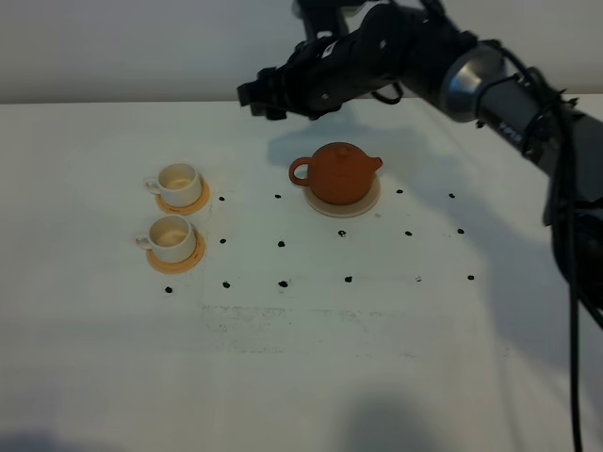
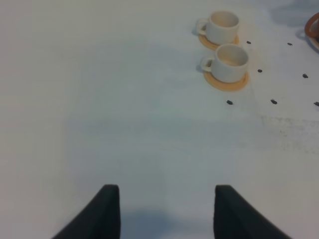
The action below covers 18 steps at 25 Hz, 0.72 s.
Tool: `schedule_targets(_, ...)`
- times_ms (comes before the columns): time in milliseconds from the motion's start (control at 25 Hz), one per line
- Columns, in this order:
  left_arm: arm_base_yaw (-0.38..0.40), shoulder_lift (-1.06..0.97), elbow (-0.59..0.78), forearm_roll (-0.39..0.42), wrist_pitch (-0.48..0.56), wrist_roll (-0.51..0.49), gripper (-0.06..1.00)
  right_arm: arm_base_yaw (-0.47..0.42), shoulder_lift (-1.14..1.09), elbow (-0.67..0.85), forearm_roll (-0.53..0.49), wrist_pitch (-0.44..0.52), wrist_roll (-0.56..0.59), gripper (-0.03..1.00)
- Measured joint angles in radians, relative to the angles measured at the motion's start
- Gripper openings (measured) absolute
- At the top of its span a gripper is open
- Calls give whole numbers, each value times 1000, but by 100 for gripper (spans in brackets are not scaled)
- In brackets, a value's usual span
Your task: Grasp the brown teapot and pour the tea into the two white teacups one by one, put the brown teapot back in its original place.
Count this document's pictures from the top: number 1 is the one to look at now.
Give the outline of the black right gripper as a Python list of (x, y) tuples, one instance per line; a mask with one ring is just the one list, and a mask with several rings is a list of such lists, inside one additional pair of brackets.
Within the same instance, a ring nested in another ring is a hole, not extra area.
[(282, 121), (289, 113), (312, 121), (370, 95), (386, 105), (403, 96), (398, 69), (405, 47), (401, 13), (369, 13), (350, 32), (342, 13), (302, 13), (306, 40), (280, 68), (260, 70), (236, 89), (254, 117)]

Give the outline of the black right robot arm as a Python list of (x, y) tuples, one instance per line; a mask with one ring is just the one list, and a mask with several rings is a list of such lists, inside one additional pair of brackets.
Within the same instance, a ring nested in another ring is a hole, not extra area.
[(237, 90), (271, 121), (316, 120), (347, 101), (410, 90), (453, 121), (487, 126), (550, 180), (544, 222), (573, 306), (602, 317), (602, 123), (498, 40), (458, 28), (437, 1), (386, 1), (349, 30), (352, 1), (298, 1), (305, 40)]

